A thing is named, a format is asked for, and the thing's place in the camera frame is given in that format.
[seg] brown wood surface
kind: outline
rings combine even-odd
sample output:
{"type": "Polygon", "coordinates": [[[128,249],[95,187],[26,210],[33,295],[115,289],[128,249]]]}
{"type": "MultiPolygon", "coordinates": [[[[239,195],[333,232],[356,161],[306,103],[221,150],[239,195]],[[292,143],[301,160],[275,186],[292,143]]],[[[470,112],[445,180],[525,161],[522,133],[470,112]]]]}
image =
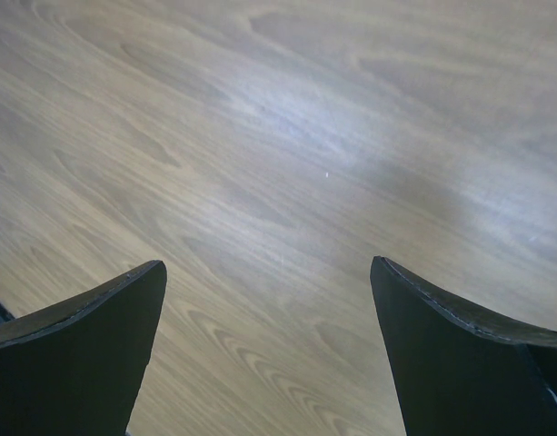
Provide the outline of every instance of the brown wood surface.
{"type": "Polygon", "coordinates": [[[135,436],[404,434],[376,254],[557,330],[557,0],[0,0],[0,299],[165,261],[135,436]]]}

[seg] wood grain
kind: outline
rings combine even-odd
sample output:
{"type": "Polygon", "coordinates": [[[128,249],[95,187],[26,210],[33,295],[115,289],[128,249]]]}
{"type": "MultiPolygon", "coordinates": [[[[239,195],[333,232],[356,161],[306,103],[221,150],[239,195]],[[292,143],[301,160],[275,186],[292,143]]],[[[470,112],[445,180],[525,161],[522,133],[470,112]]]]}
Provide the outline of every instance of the wood grain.
{"type": "Polygon", "coordinates": [[[0,299],[165,261],[135,435],[404,434],[376,254],[557,330],[557,0],[0,0],[0,299]]]}

